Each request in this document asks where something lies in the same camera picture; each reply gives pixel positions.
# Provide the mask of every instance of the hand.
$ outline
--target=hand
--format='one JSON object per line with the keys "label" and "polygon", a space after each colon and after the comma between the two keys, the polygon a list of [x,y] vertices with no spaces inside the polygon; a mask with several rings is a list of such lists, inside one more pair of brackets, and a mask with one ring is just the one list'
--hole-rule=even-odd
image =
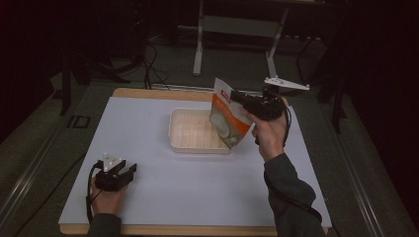
{"label": "hand", "polygon": [[96,178],[93,178],[91,180],[92,193],[90,194],[93,211],[95,212],[95,214],[108,213],[118,215],[128,185],[122,187],[117,192],[106,192],[96,188],[95,180]]}
{"label": "hand", "polygon": [[284,153],[284,139],[287,121],[284,113],[277,119],[265,121],[245,111],[245,115],[255,122],[252,135],[259,139],[259,152],[265,162]]}

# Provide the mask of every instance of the clear plastic tray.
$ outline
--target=clear plastic tray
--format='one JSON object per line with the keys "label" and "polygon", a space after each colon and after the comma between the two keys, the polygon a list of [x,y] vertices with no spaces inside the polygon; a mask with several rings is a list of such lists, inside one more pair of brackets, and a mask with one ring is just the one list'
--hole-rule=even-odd
{"label": "clear plastic tray", "polygon": [[210,123],[210,110],[175,109],[170,117],[170,144],[179,153],[229,153]]}

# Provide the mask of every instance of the snack bag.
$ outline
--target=snack bag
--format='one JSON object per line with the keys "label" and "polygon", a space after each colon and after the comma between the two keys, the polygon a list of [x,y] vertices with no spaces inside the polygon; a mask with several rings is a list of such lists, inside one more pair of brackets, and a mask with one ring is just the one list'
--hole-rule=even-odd
{"label": "snack bag", "polygon": [[243,106],[230,99],[232,88],[215,78],[209,121],[221,140],[231,149],[249,130],[253,121],[243,114]]}

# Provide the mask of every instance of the dark floor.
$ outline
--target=dark floor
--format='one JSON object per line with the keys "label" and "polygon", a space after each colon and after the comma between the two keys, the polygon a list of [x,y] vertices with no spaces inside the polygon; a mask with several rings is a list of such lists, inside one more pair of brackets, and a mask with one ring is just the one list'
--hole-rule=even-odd
{"label": "dark floor", "polygon": [[[154,88],[211,88],[218,77],[238,90],[259,92],[268,75],[264,51],[260,48],[219,45],[216,40],[204,49],[202,74],[192,75],[195,49],[193,31],[173,45],[163,38],[150,42],[156,48],[156,60],[150,71]],[[275,56],[281,78],[302,83],[295,60],[303,47],[298,39],[282,39]],[[300,59],[302,76],[314,70],[324,46],[315,41]],[[147,48],[147,58],[154,55]],[[115,63],[125,63],[115,59]],[[119,87],[143,87],[144,68],[122,74],[130,84],[118,84],[92,72],[89,86],[72,83],[72,107],[66,116],[59,115],[61,103],[47,99],[0,146],[3,165],[0,167],[0,201],[8,194],[35,157],[43,157],[34,174],[31,188],[5,222],[2,236],[63,236],[57,224],[62,208],[81,166],[80,157],[89,144],[102,112],[113,91]],[[60,75],[52,78],[60,88]],[[344,97],[341,134],[331,125],[333,101],[318,104],[316,95],[321,85],[310,91],[289,96],[296,110],[308,152],[326,204],[336,229],[328,236],[418,236],[406,210],[383,168],[377,151],[361,123],[351,98]],[[71,116],[90,117],[87,128],[66,127]]]}

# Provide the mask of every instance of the dark gray sleeve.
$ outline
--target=dark gray sleeve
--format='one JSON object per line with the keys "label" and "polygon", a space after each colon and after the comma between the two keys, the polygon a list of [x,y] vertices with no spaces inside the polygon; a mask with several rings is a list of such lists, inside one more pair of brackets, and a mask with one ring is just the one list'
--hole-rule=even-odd
{"label": "dark gray sleeve", "polygon": [[95,214],[88,237],[121,237],[121,219],[114,214]]}
{"label": "dark gray sleeve", "polygon": [[[286,154],[265,163],[266,179],[275,189],[289,198],[309,206],[315,200],[315,192],[297,176],[295,167]],[[274,212],[278,235],[281,237],[325,236],[320,221],[311,213],[269,193],[269,204]]]}

